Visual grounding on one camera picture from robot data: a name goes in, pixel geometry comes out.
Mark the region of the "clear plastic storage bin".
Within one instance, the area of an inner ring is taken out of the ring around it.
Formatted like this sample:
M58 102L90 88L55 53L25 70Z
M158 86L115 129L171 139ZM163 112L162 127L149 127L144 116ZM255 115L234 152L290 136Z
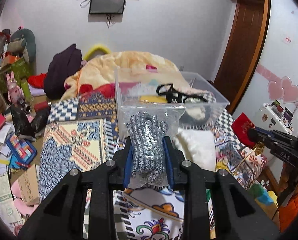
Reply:
M145 69L115 70L115 99L120 137L128 135L131 115L147 111L159 120L173 121L169 133L201 129L220 119L229 101L206 79L193 72Z

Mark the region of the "white sticker covered suitcase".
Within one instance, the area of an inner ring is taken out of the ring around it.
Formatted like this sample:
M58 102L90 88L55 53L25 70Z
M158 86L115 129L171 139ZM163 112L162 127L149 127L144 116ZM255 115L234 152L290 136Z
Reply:
M280 105L275 100L272 103L264 103L252 117L256 127L266 130L276 130L293 135L293 114L289 109Z

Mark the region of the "beige yellow quilt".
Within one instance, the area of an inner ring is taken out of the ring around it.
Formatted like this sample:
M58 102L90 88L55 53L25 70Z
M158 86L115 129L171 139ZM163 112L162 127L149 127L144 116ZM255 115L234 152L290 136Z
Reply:
M145 70L147 66L156 67L160 72L179 71L172 61L149 52L122 51L105 54L88 61L74 75L66 78L66 91L60 99L75 98L82 85L91 85L96 89L113 83L116 69Z

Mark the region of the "red drawstring pouch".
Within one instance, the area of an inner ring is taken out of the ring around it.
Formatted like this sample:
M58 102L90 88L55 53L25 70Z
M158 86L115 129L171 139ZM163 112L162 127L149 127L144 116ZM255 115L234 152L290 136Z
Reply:
M250 141L248 138L248 131L254 127L255 125L244 113L241 113L231 125L238 140L249 148L255 146L255 142Z

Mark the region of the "dark purple clothing pile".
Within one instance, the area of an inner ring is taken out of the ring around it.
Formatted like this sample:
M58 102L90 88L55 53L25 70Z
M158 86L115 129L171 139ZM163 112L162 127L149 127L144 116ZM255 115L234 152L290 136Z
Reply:
M66 91L65 80L81 68L82 52L76 44L54 55L44 78L44 93L51 100L60 99Z

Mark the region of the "white satin drawstring pouch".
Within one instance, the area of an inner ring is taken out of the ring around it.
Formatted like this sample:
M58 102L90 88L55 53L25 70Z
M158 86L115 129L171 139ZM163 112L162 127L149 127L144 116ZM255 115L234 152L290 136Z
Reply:
M216 148L214 134L211 131L179 128L173 143L183 153L185 159L194 162L202 169L215 170Z

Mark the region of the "small dark wall screen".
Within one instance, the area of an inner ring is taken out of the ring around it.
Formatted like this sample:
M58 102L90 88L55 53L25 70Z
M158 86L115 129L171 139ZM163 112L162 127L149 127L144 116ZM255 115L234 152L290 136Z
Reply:
M126 0L90 0L89 14L118 14L124 12Z

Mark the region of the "colourful striped pencil case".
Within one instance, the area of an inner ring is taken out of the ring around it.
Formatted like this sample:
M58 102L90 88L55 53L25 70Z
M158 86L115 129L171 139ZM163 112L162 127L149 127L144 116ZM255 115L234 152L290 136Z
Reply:
M36 148L28 140L18 138L15 133L7 139L6 144L17 161L22 164L29 165L37 155Z

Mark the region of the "black plastic bag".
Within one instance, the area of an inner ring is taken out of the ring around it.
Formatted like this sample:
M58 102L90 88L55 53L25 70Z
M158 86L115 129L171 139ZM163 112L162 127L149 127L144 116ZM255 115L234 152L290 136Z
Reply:
M38 137L42 137L47 125L50 108L38 111L31 122L29 122L26 113L12 105L10 107L15 134L18 138L36 141Z

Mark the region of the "yellow round cushion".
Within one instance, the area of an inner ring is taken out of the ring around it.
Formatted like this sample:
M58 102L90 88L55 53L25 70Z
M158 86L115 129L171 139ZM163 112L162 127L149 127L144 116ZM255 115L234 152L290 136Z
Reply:
M89 61L92 59L95 55L106 55L110 54L111 50L105 46L104 44L97 43L93 45L83 56L83 60Z

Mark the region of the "green cardboard box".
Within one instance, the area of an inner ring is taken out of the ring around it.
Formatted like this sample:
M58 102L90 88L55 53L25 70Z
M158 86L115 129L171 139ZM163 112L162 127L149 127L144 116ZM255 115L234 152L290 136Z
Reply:
M7 78L6 75L10 74L10 72L14 73L14 78L17 81L17 84L20 85L20 81L23 77L30 77L36 72L35 62L27 63L25 59L22 57L15 61L14 63L2 68L0 70L0 92L7 93Z

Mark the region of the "pink rabbit toy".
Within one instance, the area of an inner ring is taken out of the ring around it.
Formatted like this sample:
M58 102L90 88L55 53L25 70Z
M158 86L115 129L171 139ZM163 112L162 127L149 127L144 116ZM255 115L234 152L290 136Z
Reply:
M20 86L18 86L13 71L11 71L9 74L6 74L6 78L7 78L8 100L10 103L16 104L20 99L24 99L24 93L20 88Z

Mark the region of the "grey green plush toy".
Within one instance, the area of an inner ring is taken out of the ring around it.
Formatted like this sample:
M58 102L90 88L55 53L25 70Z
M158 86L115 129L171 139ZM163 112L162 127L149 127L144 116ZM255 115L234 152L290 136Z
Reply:
M27 64L32 64L36 55L35 35L29 29L17 30L10 37L7 51L15 55L22 55Z

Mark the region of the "red plush item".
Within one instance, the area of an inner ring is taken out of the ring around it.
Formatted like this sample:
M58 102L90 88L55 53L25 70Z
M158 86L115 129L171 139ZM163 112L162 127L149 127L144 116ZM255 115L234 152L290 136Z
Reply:
M46 73L41 73L39 75L32 75L27 79L29 85L34 88L43 89L44 88L44 80L46 78Z

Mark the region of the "patterned colourful bed cover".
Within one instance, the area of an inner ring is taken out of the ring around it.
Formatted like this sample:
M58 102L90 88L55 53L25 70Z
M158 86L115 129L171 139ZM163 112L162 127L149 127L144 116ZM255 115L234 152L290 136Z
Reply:
M201 129L214 134L216 168L228 170L250 188L267 158L246 148L231 129L233 119L223 112L214 126ZM115 102L99 94L70 98L52 105L40 154L39 195L47 197L69 172L88 171L124 148L118 136ZM180 239L184 194L169 187L129 187L114 192L114 220L118 239Z

